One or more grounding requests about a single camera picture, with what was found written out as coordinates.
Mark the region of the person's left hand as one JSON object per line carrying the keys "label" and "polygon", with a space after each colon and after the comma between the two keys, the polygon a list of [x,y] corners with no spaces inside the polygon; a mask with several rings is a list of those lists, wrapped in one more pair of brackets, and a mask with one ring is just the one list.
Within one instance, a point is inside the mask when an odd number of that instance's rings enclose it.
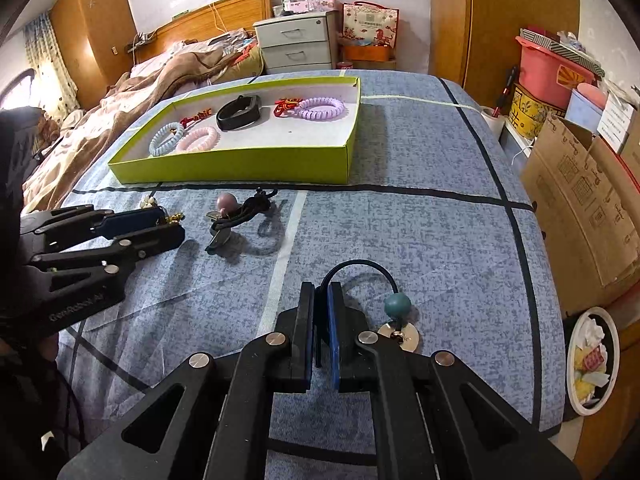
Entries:
{"label": "person's left hand", "polygon": [[54,479],[58,387],[53,365],[36,350],[1,355],[1,477]]}

